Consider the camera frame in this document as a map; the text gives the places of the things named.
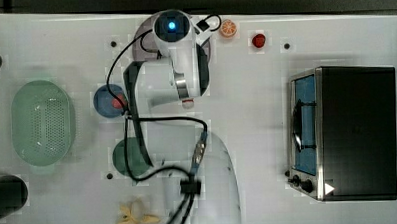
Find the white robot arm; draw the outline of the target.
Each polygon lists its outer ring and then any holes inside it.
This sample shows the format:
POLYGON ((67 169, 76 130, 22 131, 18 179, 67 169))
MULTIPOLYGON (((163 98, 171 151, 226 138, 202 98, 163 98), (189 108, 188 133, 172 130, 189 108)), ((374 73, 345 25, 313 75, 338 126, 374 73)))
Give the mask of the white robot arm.
POLYGON ((137 182, 160 180, 169 218, 165 224, 241 224, 237 179, 228 149, 202 119, 154 113, 153 108, 202 96, 209 86, 203 50, 211 35, 207 23, 178 10, 156 13, 139 27, 130 48, 153 46, 157 57, 135 56, 123 79, 127 106, 127 170, 133 148, 147 165, 137 182))

